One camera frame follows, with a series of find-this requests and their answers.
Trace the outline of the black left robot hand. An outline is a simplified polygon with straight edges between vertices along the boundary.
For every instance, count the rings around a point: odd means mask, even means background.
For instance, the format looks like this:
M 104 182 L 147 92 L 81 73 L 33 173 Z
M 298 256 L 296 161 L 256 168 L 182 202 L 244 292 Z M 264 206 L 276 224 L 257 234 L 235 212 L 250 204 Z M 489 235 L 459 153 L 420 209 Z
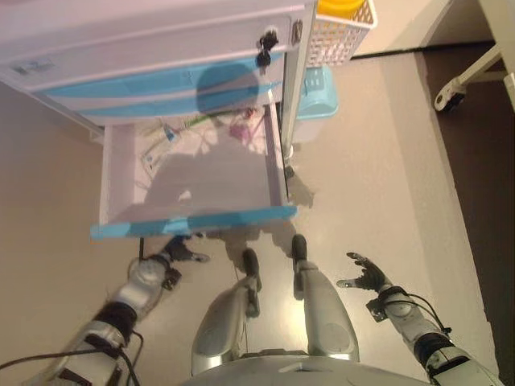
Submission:
M 171 261 L 209 262 L 210 256 L 203 253 L 195 253 L 188 248 L 186 240 L 189 239 L 189 236 L 174 236 L 163 247 L 163 252 L 170 257 Z

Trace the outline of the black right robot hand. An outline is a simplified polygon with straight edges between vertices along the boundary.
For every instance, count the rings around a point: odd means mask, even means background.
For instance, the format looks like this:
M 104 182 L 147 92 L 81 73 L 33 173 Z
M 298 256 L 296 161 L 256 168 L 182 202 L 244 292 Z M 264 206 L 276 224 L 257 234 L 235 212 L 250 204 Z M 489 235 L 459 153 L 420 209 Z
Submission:
M 373 290 L 379 294 L 387 287 L 393 284 L 383 271 L 375 265 L 370 259 L 360 255 L 359 253 L 346 253 L 347 257 L 353 260 L 355 265 L 361 267 L 361 275 L 353 279 L 340 279 L 336 282 L 339 288 L 356 288 L 361 290 Z

